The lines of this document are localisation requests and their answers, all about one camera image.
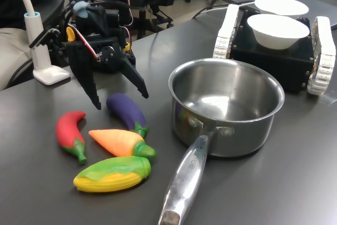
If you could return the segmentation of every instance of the red chili pepper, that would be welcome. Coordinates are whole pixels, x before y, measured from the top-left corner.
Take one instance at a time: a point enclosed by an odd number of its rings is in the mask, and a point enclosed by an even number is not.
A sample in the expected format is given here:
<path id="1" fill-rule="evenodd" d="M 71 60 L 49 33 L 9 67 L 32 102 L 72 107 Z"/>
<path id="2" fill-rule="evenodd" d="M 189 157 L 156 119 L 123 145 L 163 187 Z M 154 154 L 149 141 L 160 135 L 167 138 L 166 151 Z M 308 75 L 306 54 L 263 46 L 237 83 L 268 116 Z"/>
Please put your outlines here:
<path id="1" fill-rule="evenodd" d="M 81 164 L 86 163 L 84 155 L 85 143 L 77 122 L 85 116 L 85 112 L 72 111 L 63 114 L 56 124 L 56 137 L 63 149 L 78 157 Z"/>

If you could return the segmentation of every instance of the toy eggplant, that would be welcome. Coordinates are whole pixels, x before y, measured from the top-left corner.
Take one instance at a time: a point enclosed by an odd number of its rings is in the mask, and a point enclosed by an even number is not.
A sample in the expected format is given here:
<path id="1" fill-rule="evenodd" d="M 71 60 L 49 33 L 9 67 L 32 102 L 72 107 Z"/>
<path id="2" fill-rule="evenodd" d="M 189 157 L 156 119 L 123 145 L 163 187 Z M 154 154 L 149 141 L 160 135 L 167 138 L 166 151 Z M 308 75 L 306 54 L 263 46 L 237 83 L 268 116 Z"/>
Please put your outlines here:
<path id="1" fill-rule="evenodd" d="M 113 192 L 140 183 L 151 172 L 148 159 L 137 156 L 110 158 L 89 166 L 74 179 L 84 192 Z"/>
<path id="2" fill-rule="evenodd" d="M 84 155 L 85 143 L 81 136 L 77 122 L 85 116 L 85 112 L 72 111 L 63 114 L 56 124 L 56 137 L 61 147 L 78 157 L 81 164 L 86 163 Z"/>
<path id="3" fill-rule="evenodd" d="M 140 108 L 125 94 L 114 93 L 106 100 L 107 108 L 125 123 L 126 127 L 142 138 L 146 136 L 147 124 Z"/>
<path id="4" fill-rule="evenodd" d="M 142 156 L 151 158 L 156 152 L 145 144 L 144 139 L 137 133 L 119 130 L 91 130 L 89 135 L 115 156 Z"/>

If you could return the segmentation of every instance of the person's leg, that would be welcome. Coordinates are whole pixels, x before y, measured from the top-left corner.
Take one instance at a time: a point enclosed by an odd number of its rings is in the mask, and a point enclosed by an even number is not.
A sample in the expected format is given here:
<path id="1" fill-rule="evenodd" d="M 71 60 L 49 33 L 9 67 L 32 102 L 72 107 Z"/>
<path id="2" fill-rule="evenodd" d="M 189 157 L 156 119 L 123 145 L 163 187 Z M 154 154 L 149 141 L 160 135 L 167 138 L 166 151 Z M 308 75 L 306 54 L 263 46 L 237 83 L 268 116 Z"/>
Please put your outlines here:
<path id="1" fill-rule="evenodd" d="M 6 88 L 14 72 L 29 58 L 27 32 L 17 28 L 0 28 L 0 90 Z"/>

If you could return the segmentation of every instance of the black box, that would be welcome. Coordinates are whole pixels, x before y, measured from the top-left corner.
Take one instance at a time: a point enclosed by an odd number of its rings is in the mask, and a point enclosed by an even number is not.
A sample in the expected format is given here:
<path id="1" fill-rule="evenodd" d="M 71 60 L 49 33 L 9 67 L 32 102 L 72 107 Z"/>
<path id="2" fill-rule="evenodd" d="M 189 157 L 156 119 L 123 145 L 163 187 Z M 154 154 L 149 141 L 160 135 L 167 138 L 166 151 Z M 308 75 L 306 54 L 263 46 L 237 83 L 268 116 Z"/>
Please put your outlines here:
<path id="1" fill-rule="evenodd" d="M 255 39 L 247 19 L 254 15 L 245 11 L 234 36 L 230 58 L 255 65 L 275 77 L 286 92 L 306 88 L 314 66 L 311 37 L 299 39 L 286 50 L 271 50 Z M 310 29 L 308 19 L 298 19 Z"/>

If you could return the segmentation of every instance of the white ceramic bowl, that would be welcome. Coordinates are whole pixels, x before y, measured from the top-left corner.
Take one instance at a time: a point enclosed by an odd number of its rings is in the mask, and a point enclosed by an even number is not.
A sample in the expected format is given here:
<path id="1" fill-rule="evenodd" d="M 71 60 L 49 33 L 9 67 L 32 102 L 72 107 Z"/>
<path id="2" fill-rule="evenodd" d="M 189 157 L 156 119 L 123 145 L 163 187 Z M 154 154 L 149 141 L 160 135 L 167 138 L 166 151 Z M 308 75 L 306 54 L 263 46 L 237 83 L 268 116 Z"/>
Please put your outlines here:
<path id="1" fill-rule="evenodd" d="M 286 16 L 256 14 L 247 20 L 259 44 L 273 50 L 284 50 L 309 35 L 303 23 Z"/>
<path id="2" fill-rule="evenodd" d="M 277 14 L 297 19 L 309 11 L 309 8 L 296 0 L 255 0 L 254 4 L 261 14 Z"/>

